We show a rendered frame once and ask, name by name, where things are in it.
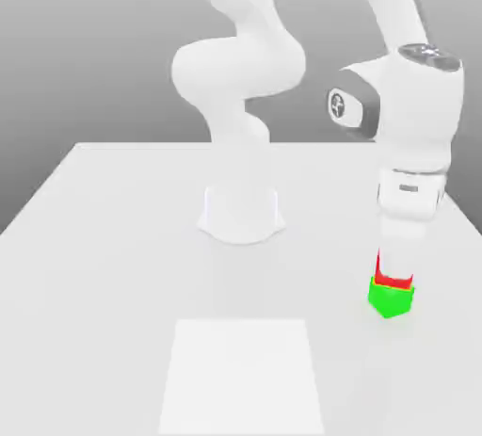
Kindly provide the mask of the small red cube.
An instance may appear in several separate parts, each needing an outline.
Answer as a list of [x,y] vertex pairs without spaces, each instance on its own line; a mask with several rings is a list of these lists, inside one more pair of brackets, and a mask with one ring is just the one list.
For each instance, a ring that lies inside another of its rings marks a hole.
[[413,276],[410,276],[408,279],[398,279],[383,274],[380,267],[380,251],[378,251],[374,280],[379,285],[400,290],[410,290],[412,288]]

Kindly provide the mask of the small green cube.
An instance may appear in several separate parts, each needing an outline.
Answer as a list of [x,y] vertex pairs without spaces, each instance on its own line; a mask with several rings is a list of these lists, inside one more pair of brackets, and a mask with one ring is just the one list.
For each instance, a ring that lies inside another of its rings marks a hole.
[[392,318],[410,311],[414,290],[414,286],[405,289],[377,283],[372,277],[367,298],[381,316]]

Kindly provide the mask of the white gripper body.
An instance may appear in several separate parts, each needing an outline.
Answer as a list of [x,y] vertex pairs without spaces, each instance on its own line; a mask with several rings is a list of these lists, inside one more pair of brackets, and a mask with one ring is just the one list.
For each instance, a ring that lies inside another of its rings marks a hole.
[[378,205],[393,218],[429,221],[442,201],[446,174],[381,170],[378,178]]

